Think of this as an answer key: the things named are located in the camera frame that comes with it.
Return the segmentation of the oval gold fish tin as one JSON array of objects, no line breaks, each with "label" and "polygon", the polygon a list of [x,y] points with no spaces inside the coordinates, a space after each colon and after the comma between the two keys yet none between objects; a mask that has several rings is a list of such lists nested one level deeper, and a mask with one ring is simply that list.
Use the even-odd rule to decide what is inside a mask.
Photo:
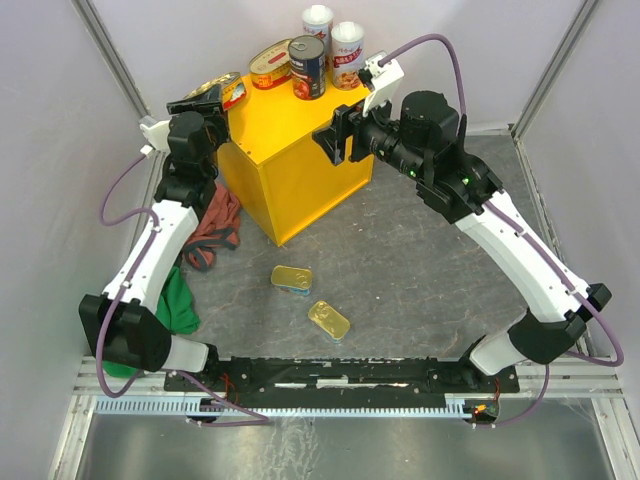
[{"label": "oval gold fish tin", "polygon": [[249,62],[252,85],[259,90],[270,90],[291,79],[289,56],[290,39],[281,40],[258,53]]}]

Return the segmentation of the round dark can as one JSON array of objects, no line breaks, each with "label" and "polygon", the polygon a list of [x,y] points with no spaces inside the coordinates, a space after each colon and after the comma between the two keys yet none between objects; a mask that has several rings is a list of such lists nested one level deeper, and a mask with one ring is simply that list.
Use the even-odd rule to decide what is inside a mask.
[{"label": "round dark can", "polygon": [[312,35],[302,35],[288,45],[294,95],[316,100],[325,93],[326,60],[324,43]]}]

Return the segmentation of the white porridge can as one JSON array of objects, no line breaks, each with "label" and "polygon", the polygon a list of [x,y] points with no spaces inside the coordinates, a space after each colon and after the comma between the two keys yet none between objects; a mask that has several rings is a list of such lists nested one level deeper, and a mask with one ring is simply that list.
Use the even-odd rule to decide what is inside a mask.
[{"label": "white porridge can", "polygon": [[322,40],[326,47],[331,42],[331,28],[333,25],[333,10],[325,5],[315,4],[306,8],[302,14],[302,28],[306,35],[312,35]]},{"label": "white porridge can", "polygon": [[360,85],[358,71],[364,66],[364,29],[358,23],[344,21],[334,26],[332,37],[332,83],[340,90]]}]

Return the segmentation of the rectangular gold tin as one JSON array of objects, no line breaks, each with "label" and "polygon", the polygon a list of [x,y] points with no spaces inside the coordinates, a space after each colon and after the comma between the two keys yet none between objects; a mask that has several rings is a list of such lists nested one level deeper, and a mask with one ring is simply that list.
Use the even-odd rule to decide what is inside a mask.
[{"label": "rectangular gold tin", "polygon": [[277,265],[271,273],[271,283],[283,290],[308,295],[311,290],[312,271],[305,268]]},{"label": "rectangular gold tin", "polygon": [[334,343],[341,342],[351,329],[350,321],[325,301],[316,302],[310,308],[308,318]]}]

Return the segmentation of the rectangular gold tin front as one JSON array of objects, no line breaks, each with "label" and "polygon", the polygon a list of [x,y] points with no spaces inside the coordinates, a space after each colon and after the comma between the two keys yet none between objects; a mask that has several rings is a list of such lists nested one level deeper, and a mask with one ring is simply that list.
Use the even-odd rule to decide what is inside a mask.
[{"label": "rectangular gold tin front", "polygon": [[350,321],[325,301],[316,302],[310,308],[308,318],[334,343],[341,342],[351,329]]}]

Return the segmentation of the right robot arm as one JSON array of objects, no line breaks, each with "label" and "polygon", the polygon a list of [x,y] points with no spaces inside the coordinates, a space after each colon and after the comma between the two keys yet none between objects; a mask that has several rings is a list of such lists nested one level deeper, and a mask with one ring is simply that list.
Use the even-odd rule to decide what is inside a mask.
[{"label": "right robot arm", "polygon": [[510,326],[467,350],[458,368],[463,386],[481,391],[507,367],[525,360],[548,365],[571,352],[612,294],[564,265],[521,217],[498,176],[466,150],[466,115],[432,91],[407,95],[397,120],[388,104],[364,106],[339,106],[330,124],[313,132],[331,163],[372,155],[413,180],[424,204],[474,240],[527,304]]}]

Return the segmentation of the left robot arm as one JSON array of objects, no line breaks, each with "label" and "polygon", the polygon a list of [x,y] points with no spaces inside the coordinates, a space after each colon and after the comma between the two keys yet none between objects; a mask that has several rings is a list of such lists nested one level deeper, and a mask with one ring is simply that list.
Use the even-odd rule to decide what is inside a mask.
[{"label": "left robot arm", "polygon": [[141,153],[166,155],[154,203],[134,249],[101,294],[87,294],[79,315],[97,359],[136,370],[186,371],[198,389],[221,378],[220,364],[205,343],[170,332],[156,311],[163,285],[216,191],[218,148],[230,139],[220,85],[201,87],[167,105],[169,120],[141,124],[148,142]]}]

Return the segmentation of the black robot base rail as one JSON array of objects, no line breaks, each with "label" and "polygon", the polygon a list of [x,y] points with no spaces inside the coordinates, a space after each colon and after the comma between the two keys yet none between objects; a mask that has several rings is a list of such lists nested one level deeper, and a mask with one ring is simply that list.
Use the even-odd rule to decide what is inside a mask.
[{"label": "black robot base rail", "polygon": [[245,408],[442,407],[447,394],[520,391],[513,366],[487,376],[466,357],[216,357],[194,378]]}]

